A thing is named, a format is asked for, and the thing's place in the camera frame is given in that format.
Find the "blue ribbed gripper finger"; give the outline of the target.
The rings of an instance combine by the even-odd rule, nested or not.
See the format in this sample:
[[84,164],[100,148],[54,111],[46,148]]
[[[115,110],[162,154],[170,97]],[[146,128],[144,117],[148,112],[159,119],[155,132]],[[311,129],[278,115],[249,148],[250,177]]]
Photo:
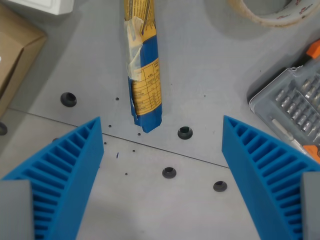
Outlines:
[[101,119],[96,117],[3,177],[31,184],[36,240],[76,239],[103,155]]
[[222,153],[262,240],[303,239],[301,178],[320,165],[288,144],[225,115]]

